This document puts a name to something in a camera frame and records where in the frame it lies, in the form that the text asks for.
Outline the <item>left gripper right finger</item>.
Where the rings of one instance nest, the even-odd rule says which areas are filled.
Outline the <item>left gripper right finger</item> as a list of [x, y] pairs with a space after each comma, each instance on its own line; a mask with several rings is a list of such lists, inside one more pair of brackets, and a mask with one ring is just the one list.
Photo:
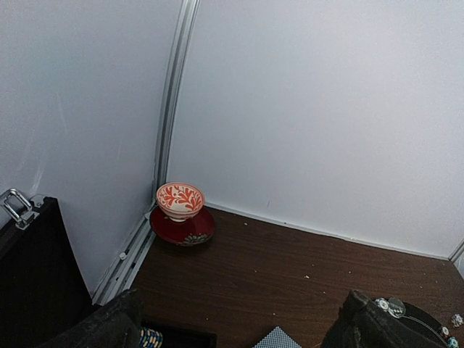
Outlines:
[[387, 310], [351, 290], [339, 311], [340, 347], [443, 347], [443, 325], [415, 305], [391, 297]]

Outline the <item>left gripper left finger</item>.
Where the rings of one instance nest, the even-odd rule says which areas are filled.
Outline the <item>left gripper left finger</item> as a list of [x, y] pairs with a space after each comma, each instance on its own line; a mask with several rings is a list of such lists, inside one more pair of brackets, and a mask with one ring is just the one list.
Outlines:
[[71, 329], [42, 347], [138, 347], [142, 301], [135, 289], [117, 295]]

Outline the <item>blue white chip top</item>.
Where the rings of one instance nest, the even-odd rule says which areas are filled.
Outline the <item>blue white chip top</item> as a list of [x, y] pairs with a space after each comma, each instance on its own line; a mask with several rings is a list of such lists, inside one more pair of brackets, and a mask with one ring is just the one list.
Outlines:
[[384, 299], [383, 297], [379, 297], [379, 298], [375, 299], [375, 303], [384, 312], [389, 311], [389, 302], [386, 299]]

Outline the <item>clear acrylic dealer button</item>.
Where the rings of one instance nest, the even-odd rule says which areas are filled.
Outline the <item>clear acrylic dealer button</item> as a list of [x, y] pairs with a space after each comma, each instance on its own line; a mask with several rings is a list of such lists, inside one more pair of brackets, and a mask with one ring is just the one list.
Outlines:
[[406, 314], [405, 304], [396, 297], [390, 297], [387, 301], [388, 313], [394, 318], [402, 318]]

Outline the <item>blue playing card deck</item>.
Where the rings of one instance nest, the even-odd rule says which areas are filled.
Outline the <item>blue playing card deck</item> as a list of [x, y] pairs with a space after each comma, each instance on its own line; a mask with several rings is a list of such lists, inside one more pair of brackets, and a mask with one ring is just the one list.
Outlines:
[[276, 326], [270, 333], [257, 342], [253, 348], [302, 348], [282, 328]]

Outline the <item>green chip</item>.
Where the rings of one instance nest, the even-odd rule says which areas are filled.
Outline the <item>green chip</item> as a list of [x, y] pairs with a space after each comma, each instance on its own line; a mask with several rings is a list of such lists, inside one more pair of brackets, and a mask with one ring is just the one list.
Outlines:
[[447, 338], [447, 347], [448, 348], [460, 348], [458, 340], [454, 336]]

